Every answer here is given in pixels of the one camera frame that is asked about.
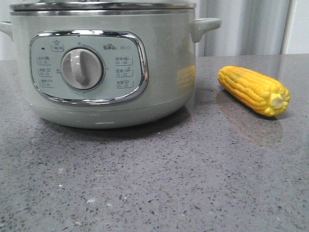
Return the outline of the white pleated curtain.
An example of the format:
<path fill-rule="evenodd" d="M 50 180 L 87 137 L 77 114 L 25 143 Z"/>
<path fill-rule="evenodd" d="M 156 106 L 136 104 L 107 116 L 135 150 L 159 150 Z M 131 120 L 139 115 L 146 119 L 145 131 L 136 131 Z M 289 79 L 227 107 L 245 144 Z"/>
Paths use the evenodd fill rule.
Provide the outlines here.
<path fill-rule="evenodd" d="M 306 0 L 208 0 L 207 15 L 194 9 L 12 11 L 0 30 L 13 40 L 19 58 L 32 39 L 81 33 L 137 37 L 148 58 L 163 54 L 194 57 L 204 41 L 205 56 L 306 54 L 309 3 Z"/>

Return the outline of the glass pot lid steel rim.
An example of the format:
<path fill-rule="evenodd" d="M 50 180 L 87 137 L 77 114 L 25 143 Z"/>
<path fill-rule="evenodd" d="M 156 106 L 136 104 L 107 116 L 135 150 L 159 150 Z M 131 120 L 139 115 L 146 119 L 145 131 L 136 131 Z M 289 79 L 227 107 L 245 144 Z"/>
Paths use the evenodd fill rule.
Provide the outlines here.
<path fill-rule="evenodd" d="M 12 11 L 194 9 L 188 0 L 25 0 Z"/>

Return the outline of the yellow corn cob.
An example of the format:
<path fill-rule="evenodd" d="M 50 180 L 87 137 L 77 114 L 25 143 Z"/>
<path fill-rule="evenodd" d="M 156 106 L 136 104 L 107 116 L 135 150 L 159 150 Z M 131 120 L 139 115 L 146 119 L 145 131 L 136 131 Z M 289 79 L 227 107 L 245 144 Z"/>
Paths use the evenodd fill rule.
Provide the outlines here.
<path fill-rule="evenodd" d="M 255 112 L 278 116 L 288 108 L 290 90 L 278 80 L 243 67 L 225 66 L 218 72 L 219 83 Z"/>

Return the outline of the pale green electric cooking pot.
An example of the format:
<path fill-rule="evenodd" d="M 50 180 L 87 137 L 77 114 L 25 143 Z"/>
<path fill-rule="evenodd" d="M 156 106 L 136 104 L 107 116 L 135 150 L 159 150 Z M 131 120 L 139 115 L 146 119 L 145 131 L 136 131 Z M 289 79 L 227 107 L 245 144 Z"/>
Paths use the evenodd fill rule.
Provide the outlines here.
<path fill-rule="evenodd" d="M 194 9 L 12 11 L 25 100 L 42 118 L 88 129 L 163 118 L 195 89 L 196 46 L 221 26 Z"/>

